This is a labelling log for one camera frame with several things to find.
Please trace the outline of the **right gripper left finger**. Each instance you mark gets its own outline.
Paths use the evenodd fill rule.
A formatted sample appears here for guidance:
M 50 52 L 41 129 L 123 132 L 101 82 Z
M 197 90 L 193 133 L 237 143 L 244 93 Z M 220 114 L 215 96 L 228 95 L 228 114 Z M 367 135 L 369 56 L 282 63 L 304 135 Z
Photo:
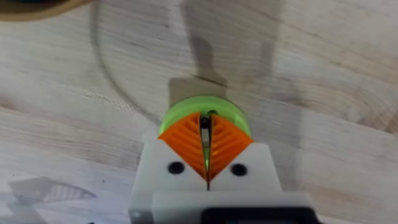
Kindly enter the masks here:
M 199 112 L 144 144 L 128 212 L 131 223 L 198 223 L 207 193 Z

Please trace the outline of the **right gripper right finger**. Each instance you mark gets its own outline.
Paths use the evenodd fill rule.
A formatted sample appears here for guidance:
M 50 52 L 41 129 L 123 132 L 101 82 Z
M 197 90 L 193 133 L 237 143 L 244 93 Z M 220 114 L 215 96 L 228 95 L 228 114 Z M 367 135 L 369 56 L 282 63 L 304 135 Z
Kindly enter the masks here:
M 208 182 L 211 191 L 280 192 L 269 146 L 219 116 L 211 117 Z

